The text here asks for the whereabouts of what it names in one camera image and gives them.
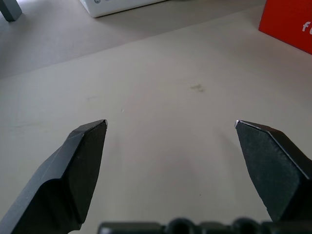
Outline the red box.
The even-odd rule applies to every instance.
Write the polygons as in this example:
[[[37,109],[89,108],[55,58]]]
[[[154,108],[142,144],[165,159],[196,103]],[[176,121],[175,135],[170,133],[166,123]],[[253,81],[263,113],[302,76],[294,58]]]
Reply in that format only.
[[[258,29],[312,55],[312,0],[266,0]]]

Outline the grey metal support leg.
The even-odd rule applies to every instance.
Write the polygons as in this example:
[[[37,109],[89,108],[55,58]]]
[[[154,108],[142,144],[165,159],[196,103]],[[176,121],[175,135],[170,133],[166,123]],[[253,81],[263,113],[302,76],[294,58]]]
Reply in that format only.
[[[22,15],[17,0],[0,0],[0,12],[7,22],[16,21]]]

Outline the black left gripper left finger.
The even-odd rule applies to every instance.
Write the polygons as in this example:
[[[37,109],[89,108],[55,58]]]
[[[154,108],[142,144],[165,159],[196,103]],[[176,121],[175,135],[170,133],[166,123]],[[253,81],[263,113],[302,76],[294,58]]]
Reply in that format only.
[[[68,234],[81,229],[97,184],[107,125],[101,119],[68,135],[4,215],[0,234]]]

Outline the white box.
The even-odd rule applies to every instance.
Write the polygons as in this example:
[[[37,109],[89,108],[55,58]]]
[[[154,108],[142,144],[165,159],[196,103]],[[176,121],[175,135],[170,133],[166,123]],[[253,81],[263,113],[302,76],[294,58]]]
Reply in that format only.
[[[166,0],[79,0],[93,18],[134,9]]]

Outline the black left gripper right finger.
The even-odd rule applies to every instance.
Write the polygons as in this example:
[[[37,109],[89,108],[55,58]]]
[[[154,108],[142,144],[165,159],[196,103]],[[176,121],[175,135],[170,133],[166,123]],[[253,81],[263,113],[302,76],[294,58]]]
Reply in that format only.
[[[312,221],[312,160],[280,130],[244,120],[235,129],[272,221]]]

